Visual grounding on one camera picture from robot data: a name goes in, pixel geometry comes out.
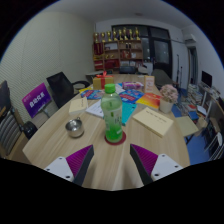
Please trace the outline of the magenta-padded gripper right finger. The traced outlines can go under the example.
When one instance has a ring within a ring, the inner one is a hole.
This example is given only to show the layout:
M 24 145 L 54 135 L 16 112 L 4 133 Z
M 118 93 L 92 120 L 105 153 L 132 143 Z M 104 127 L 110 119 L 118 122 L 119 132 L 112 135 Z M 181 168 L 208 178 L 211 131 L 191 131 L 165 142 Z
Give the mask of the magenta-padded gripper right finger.
M 135 144 L 130 145 L 130 155 L 135 162 L 144 185 L 148 185 L 182 169 L 182 166 L 168 155 L 157 155 Z

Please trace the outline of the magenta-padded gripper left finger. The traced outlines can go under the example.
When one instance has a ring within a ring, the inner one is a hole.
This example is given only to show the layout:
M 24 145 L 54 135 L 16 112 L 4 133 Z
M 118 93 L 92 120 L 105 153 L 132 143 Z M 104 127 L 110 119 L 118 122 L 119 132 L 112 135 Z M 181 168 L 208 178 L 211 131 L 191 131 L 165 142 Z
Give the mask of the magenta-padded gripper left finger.
M 58 157 L 45 171 L 81 186 L 94 156 L 92 145 L 86 146 L 68 157 Z

